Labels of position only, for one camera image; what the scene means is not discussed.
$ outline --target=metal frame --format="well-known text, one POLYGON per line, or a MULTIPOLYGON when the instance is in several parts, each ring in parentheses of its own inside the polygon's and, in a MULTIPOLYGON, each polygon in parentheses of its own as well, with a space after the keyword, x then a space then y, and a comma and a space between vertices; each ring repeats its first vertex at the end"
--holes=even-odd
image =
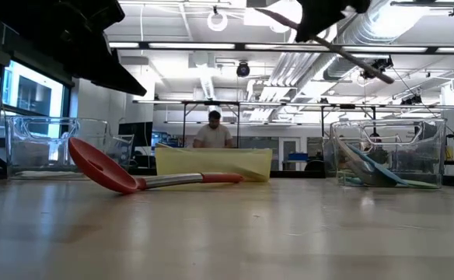
MULTIPOLYGON (((257 102, 239 102, 239 101, 215 101, 215 100, 202 100, 202 101, 189 101, 189 100, 134 100, 133 103, 178 103, 178 104, 183 104, 183 130, 182 130, 182 136, 183 136, 183 146, 185 146, 185 137, 186 137, 186 116, 199 104, 203 104, 205 106, 220 106, 220 105, 227 105, 230 110, 233 111, 233 109, 229 105, 237 106, 237 145, 239 147, 240 145, 240 118, 239 116, 241 115, 241 106, 267 106, 265 103, 257 103, 257 102), (194 108, 191 110, 187 111, 187 105, 188 104, 194 104, 194 108)), ((302 104, 302 103, 280 103, 278 105, 271 105, 274 107, 278 106, 298 106, 298 107, 314 107, 314 108, 320 108, 320 113, 321 113, 321 129, 322 129, 322 137, 325 137, 325 118, 327 115, 330 113, 328 112, 327 114, 324 114, 326 108, 331 108, 331 111, 335 109, 341 109, 341 110, 355 110, 355 109, 361 109, 363 112, 365 112, 371 119, 375 120, 376 119, 376 111, 378 108, 393 108, 393 109, 454 109, 454 106, 446 106, 446 105, 385 105, 385 104, 370 104, 370 105, 365 105, 365 104, 349 104, 349 103, 336 103, 336 104, 324 104, 324 103, 308 103, 308 104, 302 104), (371 114, 368 113, 366 109, 370 109, 372 111, 372 116, 371 114)))
POLYGON ((239 146, 241 145, 241 127, 240 127, 240 123, 239 123, 239 116, 241 114, 241 106, 239 104, 239 102, 229 102, 229 101, 215 101, 215 100, 205 100, 205 101, 189 101, 189 100, 184 100, 184 101, 181 101, 181 103, 183 104, 183 123, 182 123, 182 147, 185 148, 186 146, 186 117, 187 115, 192 112, 196 107, 197 105, 205 105, 205 106, 220 106, 220 105, 227 105, 229 107, 229 109, 234 112, 232 110, 232 108, 229 106, 229 105, 234 105, 234 106, 237 106, 237 148, 240 148, 239 146), (189 111, 187 111, 187 105, 189 104, 194 104, 194 107, 192 109, 190 109, 189 111))
MULTIPOLYGON (((454 55, 454 45, 346 45, 335 44, 350 54, 409 54, 409 55, 454 55)), ((331 53, 319 44, 286 43, 239 43, 239 42, 191 42, 191 41, 119 41, 110 42, 110 47, 122 51, 256 51, 331 53)))

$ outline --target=ductwork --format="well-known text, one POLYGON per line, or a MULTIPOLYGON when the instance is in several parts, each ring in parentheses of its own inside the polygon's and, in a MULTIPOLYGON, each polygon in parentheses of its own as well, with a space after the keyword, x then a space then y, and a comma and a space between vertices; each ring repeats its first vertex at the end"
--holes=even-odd
POLYGON ((200 77, 201 88, 204 91, 204 98, 206 100, 213 100, 215 98, 215 88, 210 75, 203 75, 200 77))
MULTIPOLYGON (((332 41, 337 35, 337 28, 332 26, 319 35, 325 40, 332 41)), ((294 37, 291 36, 288 42, 293 43, 294 37)), ((318 56, 318 54, 282 53, 268 82, 272 86, 296 85, 304 75, 305 70, 312 65, 318 56)))
MULTIPOLYGON (((428 12, 425 7, 391 6, 392 0, 372 0, 366 14, 360 15, 334 41, 335 44, 391 44, 399 36, 412 28, 428 12)), ((335 54, 323 54, 317 60, 318 65, 328 65, 322 77, 328 81, 340 80, 356 68, 344 58, 335 54)), ((321 69, 313 70, 305 78, 305 83, 314 79, 321 69)))

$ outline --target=ceiling pipe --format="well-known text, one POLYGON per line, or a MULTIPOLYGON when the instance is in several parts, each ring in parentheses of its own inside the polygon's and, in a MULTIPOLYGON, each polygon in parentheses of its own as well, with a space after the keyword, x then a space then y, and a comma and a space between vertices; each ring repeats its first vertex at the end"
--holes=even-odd
MULTIPOLYGON (((325 30, 323 35, 321 35, 321 34, 319 34, 319 35, 320 35, 320 37, 324 38, 325 40, 332 40, 337 35, 336 27, 332 26, 331 28, 325 30)), ((276 72, 275 75, 272 74, 274 80, 276 80, 276 81, 293 80, 293 79, 295 79, 295 77, 297 75, 299 75, 298 72, 289 71, 292 68, 296 68, 297 64, 300 62, 300 60, 295 59, 295 56, 297 56, 297 54, 291 53, 289 55, 286 55, 284 60, 279 60, 278 66, 282 65, 283 70, 280 72, 276 72)), ((301 69, 308 69, 311 66, 312 62, 313 61, 306 61, 306 63, 304 65, 302 65, 301 69)))
POLYGON ((293 77, 288 78, 288 84, 290 86, 295 86, 307 73, 309 65, 312 65, 318 57, 319 54, 306 54, 305 58, 302 59, 301 65, 296 67, 293 77))
POLYGON ((286 67, 282 70, 279 79, 277 79, 276 84, 278 86, 285 86, 284 81, 288 78, 288 76, 292 73, 293 65, 298 64, 298 61, 301 59, 302 54, 293 54, 290 59, 288 59, 288 63, 286 67))
MULTIPOLYGON (((406 33, 424 16, 428 8, 395 7, 391 0, 373 0, 366 14, 359 16, 337 39, 338 44, 391 44, 406 33)), ((338 58, 326 69, 327 79, 342 79, 355 69, 343 58, 338 58)))
POLYGON ((278 62, 278 65, 280 64, 281 67, 279 69, 279 72, 276 75, 271 75, 271 78, 272 78, 271 85, 272 86, 278 86, 279 79, 281 78, 281 73, 287 69, 287 67, 289 66, 289 63, 294 60, 294 57, 295 57, 295 54, 286 54, 284 59, 282 61, 278 62))
POLYGON ((268 79, 269 84, 271 84, 271 85, 274 84, 274 78, 277 78, 279 73, 281 72, 282 65, 286 61, 287 56, 292 55, 292 54, 293 53, 282 53, 281 54, 281 56, 278 60, 278 63, 275 65, 274 71, 272 71, 272 74, 271 74, 270 78, 268 79))

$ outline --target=table surface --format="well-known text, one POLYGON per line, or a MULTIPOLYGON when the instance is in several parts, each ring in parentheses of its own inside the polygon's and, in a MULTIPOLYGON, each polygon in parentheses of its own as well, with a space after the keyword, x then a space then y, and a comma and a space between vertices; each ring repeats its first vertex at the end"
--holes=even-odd
POLYGON ((454 279, 454 188, 0 183, 0 279, 454 279))

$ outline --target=yellow sheet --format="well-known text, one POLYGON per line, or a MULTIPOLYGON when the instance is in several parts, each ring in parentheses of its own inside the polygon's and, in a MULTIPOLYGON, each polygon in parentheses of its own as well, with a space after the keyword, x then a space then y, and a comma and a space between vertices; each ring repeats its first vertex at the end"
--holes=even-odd
POLYGON ((271 149, 171 149, 156 148, 158 175, 180 173, 237 173, 246 181, 267 182, 271 149))

